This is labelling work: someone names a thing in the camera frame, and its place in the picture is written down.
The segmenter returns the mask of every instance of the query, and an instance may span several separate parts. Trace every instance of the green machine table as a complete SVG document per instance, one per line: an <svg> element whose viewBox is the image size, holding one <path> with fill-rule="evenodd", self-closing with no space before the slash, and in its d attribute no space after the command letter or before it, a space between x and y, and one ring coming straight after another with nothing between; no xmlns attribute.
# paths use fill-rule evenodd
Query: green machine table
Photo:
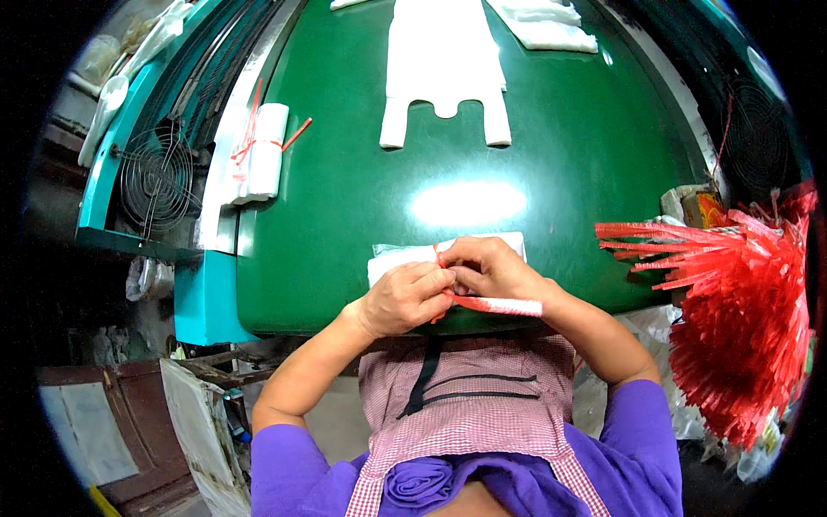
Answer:
<svg viewBox="0 0 827 517"><path fill-rule="evenodd" d="M336 12L310 0L284 48L266 102L290 107L287 133L313 124L285 152L277 199L241 214L237 293L253 333L315 333L368 288L371 245L427 245L519 231L528 263L612 313L664 301L629 266L597 247L593 224L660 213L665 191L694 181L673 112L614 19L580 0L596 55L525 50L483 2L500 47L512 145L485 146L482 106L443 120L409 109L404 149L379 146L391 0ZM480 208L468 192L503 193ZM424 217L423 199L446 193ZM521 200L516 212L500 206ZM445 207L465 207L446 210ZM440 213L453 213L439 219ZM452 309L421 333L472 333L530 324Z"/></svg>

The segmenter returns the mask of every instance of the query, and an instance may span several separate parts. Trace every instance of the apron strap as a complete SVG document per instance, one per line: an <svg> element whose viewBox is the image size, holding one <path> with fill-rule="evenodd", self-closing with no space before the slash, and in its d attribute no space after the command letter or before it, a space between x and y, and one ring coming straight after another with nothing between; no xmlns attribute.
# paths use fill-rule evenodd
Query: apron strap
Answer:
<svg viewBox="0 0 827 517"><path fill-rule="evenodd" d="M411 395L408 398L408 404L397 420L404 416L422 411L425 399L425 386L437 372L439 366L439 357L442 355L442 344L444 343L441 337L431 337L428 339L428 345L425 347L425 357L422 360L422 370L419 372L419 378L413 383Z"/></svg>

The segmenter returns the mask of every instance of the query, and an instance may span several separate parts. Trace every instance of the person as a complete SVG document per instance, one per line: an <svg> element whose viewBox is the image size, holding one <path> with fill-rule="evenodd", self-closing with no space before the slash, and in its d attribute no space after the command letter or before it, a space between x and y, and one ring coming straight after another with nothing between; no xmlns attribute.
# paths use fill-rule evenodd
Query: person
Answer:
<svg viewBox="0 0 827 517"><path fill-rule="evenodd" d="M498 237L460 237L442 258L446 269L389 270L268 380L252 415L252 514L681 515L669 408L638 340ZM430 338L364 355L369 451L330 467L304 415L376 339L448 310L442 290L458 285L539 300L559 335ZM600 440L570 424L574 351L608 386Z"/></svg>

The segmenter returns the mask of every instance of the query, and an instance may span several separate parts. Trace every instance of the red plastic fringe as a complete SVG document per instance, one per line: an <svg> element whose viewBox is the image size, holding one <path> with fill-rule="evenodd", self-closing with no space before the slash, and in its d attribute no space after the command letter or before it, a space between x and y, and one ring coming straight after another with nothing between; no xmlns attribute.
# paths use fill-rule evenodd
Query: red plastic fringe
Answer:
<svg viewBox="0 0 827 517"><path fill-rule="evenodd" d="M804 184L778 208L773 221L730 210L738 233L722 234L657 223L596 224L600 239L671 239L667 244L601 241L618 258L668 252L632 271L670 269L653 289L691 285L683 321L672 325L669 363L674 380L697 405L706 427L748 450L772 407L783 411L804 375L810 341L804 287L805 244L815 206L813 184Z"/></svg>

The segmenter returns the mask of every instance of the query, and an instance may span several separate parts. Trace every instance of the yellow object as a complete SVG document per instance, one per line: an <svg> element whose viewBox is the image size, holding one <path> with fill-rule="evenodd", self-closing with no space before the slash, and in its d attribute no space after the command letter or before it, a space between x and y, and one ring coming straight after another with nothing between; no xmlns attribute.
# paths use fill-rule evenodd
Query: yellow object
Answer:
<svg viewBox="0 0 827 517"><path fill-rule="evenodd" d="M100 508L103 517L121 517L121 514L115 510L115 507L109 504L106 497L95 485L89 485L89 497L95 502L95 505Z"/></svg>

